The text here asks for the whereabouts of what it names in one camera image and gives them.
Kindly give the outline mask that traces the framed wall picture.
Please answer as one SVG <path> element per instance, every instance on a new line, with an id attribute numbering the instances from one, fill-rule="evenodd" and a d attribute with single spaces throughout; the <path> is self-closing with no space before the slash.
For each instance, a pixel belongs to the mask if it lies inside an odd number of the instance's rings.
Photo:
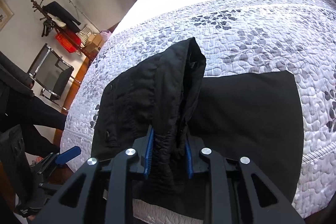
<path id="1" fill-rule="evenodd" d="M 0 0 L 0 31 L 13 17 L 14 13 L 9 8 L 5 0 Z"/>

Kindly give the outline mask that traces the black metal frame chair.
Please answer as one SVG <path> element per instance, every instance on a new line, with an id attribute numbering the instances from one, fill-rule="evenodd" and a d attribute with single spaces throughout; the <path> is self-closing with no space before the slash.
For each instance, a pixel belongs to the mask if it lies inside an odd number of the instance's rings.
<path id="1" fill-rule="evenodd" d="M 58 100 L 61 99 L 70 79 L 81 85 L 81 81 L 72 76 L 73 71 L 74 67 L 45 43 L 31 64 L 28 74 L 42 87 L 40 96 L 68 112 L 66 107 L 58 104 Z"/>

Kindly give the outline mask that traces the pink small object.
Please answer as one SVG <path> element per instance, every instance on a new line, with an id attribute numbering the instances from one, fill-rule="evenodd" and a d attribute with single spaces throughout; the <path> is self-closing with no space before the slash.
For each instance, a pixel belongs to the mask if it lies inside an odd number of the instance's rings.
<path id="1" fill-rule="evenodd" d="M 110 38 L 111 34 L 112 32 L 110 32 L 110 30 L 102 30 L 100 32 L 100 35 L 105 42 Z"/>

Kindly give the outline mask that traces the dark grey folded garment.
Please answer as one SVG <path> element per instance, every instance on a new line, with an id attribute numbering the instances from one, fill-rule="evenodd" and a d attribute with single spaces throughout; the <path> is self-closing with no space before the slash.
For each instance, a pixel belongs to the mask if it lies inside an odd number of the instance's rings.
<path id="1" fill-rule="evenodd" d="M 198 103 L 187 125 L 187 135 L 201 138 L 222 156 L 250 158 L 293 201 L 302 159 L 303 121 L 292 73 L 203 75 Z M 205 184 L 199 176 L 188 179 L 186 170 L 181 192 L 154 188 L 150 179 L 134 184 L 133 192 L 136 199 L 201 219 Z"/>

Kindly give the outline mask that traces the red hanging bag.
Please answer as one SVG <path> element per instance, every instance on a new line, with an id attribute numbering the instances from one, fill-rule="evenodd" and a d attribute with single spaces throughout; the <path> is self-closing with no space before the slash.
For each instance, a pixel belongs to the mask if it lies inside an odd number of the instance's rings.
<path id="1" fill-rule="evenodd" d="M 80 38 L 72 31 L 58 32 L 55 39 L 64 47 L 68 53 L 74 53 L 77 48 L 71 43 L 73 41 L 78 47 L 81 46 Z"/>

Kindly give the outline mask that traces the black pants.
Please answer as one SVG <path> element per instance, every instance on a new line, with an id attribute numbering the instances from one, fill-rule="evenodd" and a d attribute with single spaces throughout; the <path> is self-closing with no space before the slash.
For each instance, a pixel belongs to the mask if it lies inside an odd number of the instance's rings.
<path id="1" fill-rule="evenodd" d="M 151 186 L 181 192 L 187 124 L 198 103 L 205 67 L 196 39 L 189 38 L 117 76 L 101 97 L 91 155 L 113 158 L 152 128 Z"/>

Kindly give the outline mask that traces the wooden coat rack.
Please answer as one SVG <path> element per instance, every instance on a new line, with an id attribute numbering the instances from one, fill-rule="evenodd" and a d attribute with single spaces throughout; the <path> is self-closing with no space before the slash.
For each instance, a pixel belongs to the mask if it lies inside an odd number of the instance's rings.
<path id="1" fill-rule="evenodd" d="M 53 16 L 43 11 L 42 6 L 45 6 L 45 5 L 42 5 L 42 2 L 43 0 L 41 0 L 40 3 L 38 3 L 36 0 L 31 0 L 34 12 L 39 11 L 43 15 L 41 19 L 43 21 L 42 37 L 49 36 L 52 30 L 55 30 L 56 35 L 58 32 L 65 33 L 66 31 L 70 31 L 70 29 L 67 28 L 66 24 L 63 23 L 58 17 Z M 90 61 L 93 61 L 94 58 L 96 57 L 96 55 L 90 55 L 87 51 L 84 50 L 82 40 L 81 40 L 81 46 L 79 47 L 73 41 L 71 41 L 71 43 L 77 48 L 76 52 L 82 53 Z"/>

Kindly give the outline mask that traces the white grey leaf quilt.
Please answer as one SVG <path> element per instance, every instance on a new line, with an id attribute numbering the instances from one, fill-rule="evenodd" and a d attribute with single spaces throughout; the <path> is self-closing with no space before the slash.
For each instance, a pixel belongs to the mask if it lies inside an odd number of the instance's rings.
<path id="1" fill-rule="evenodd" d="M 333 0 L 138 0 L 88 69 L 72 102 L 60 148 L 91 154 L 104 88 L 120 73 L 194 37 L 205 76 L 289 71 L 303 113 L 303 156 L 293 199 L 302 217 L 335 193 L 335 2 Z"/>

